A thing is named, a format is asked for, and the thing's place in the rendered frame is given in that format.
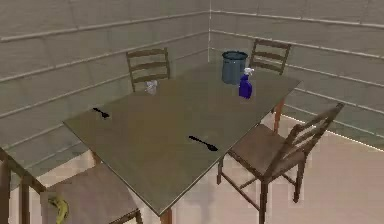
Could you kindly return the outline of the long black spoon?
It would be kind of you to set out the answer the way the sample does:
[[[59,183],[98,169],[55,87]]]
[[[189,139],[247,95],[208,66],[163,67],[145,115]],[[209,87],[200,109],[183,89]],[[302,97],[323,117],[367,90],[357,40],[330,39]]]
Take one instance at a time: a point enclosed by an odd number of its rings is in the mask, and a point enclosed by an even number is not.
[[[199,143],[204,144],[204,145],[207,147],[207,149],[208,149],[209,151],[218,151],[218,148],[217,148],[215,145],[212,145],[212,144],[210,144],[210,143],[204,142],[204,141],[198,139],[198,138],[195,137],[195,136],[191,136],[191,135],[190,135],[190,136],[188,136],[188,138],[191,139],[191,140],[194,140],[194,141],[196,141],[196,142],[199,142]]]

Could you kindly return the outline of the short black spoon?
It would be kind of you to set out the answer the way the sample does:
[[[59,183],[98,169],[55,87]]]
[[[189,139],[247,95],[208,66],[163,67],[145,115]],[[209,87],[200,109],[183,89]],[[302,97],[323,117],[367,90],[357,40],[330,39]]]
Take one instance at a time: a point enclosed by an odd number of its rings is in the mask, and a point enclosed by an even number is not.
[[[98,108],[92,108],[92,110],[98,112],[102,116],[102,118],[104,118],[104,119],[107,119],[110,117],[110,115],[108,113],[103,112]]]

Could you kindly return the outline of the brown wooden dining table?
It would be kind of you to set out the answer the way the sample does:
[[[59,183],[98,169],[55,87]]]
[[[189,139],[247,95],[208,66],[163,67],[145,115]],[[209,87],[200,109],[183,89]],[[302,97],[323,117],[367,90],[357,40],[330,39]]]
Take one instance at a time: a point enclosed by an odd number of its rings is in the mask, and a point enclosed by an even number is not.
[[[172,224],[172,206],[297,85],[287,76],[257,73],[249,99],[205,64],[66,120],[91,149],[157,216]],[[215,145],[209,151],[188,136]]]

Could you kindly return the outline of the clear glass cup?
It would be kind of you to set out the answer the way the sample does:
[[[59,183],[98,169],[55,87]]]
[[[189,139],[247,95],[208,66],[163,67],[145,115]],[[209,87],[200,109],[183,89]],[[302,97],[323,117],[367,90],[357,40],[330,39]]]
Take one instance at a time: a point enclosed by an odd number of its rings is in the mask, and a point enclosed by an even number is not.
[[[157,85],[158,85],[158,82],[156,80],[147,81],[146,91],[151,95],[155,95],[157,91]]]

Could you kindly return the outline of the blue spray bottle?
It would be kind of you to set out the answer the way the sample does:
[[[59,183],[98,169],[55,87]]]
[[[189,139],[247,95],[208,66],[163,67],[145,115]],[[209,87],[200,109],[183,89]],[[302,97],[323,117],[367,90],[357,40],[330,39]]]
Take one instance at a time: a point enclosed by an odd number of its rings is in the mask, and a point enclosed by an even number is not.
[[[249,82],[249,77],[253,72],[253,68],[245,68],[244,74],[240,78],[239,95],[245,99],[249,99],[252,94],[252,84]]]

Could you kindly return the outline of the grey blue pot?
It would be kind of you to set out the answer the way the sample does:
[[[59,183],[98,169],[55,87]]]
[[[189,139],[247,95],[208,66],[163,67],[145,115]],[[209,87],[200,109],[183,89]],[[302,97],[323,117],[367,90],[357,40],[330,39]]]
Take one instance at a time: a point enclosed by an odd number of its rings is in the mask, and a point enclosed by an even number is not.
[[[226,84],[238,85],[244,73],[248,54],[241,51],[226,51],[222,57],[222,81]]]

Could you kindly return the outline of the brown wooden chair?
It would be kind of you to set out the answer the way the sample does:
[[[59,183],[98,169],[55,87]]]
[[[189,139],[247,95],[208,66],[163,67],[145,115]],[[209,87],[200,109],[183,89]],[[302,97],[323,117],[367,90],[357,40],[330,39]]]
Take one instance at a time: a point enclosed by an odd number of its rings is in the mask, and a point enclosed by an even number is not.
[[[154,62],[145,62],[141,64],[133,65],[131,61],[134,58],[140,58],[140,57],[148,57],[148,56],[155,56],[155,55],[163,55],[164,60],[163,61],[154,61]],[[136,91],[136,84],[137,83],[144,83],[148,81],[156,81],[159,79],[169,79],[171,75],[171,69],[170,69],[170,61],[168,57],[168,48],[155,48],[155,49],[145,49],[145,50],[139,50],[134,52],[126,52],[126,61],[128,65],[129,70],[129,77],[130,82],[132,86],[132,90]],[[164,73],[154,73],[146,76],[141,77],[135,77],[134,72],[142,71],[142,70],[148,70],[148,69],[154,69],[154,68],[160,68],[164,67],[166,71]]]
[[[265,224],[269,184],[279,177],[295,187],[293,201],[298,202],[309,153],[321,139],[344,103],[318,114],[304,124],[296,124],[284,138],[266,125],[253,127],[229,151],[228,155],[253,175],[253,178],[238,186],[223,171],[224,160],[218,163],[217,184],[224,178],[259,213],[259,224]],[[260,181],[259,204],[256,204],[243,188]]]
[[[140,209],[127,186],[101,163],[72,177],[44,186],[0,147],[0,224],[9,224],[11,175],[20,177],[19,224],[32,224],[29,191],[40,198],[42,224],[56,224],[58,209],[48,202],[62,197],[69,205],[64,224],[144,224]]]
[[[272,51],[258,50],[257,49],[258,46],[280,49],[282,50],[282,53],[278,54]],[[263,68],[266,70],[274,71],[279,75],[282,75],[285,69],[285,65],[286,65],[290,50],[291,50],[291,44],[256,38],[253,43],[251,56],[249,60],[249,66],[251,68]],[[277,61],[278,65],[274,65],[272,63],[266,63],[263,61],[257,61],[256,57]]]

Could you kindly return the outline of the yellow banana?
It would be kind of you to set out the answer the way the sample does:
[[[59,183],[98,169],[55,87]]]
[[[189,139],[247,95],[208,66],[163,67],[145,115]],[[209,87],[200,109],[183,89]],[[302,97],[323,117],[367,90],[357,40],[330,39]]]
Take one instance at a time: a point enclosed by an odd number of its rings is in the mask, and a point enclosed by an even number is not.
[[[50,197],[48,202],[58,209],[56,216],[56,224],[64,224],[68,214],[69,214],[69,205],[68,203],[59,196]]]

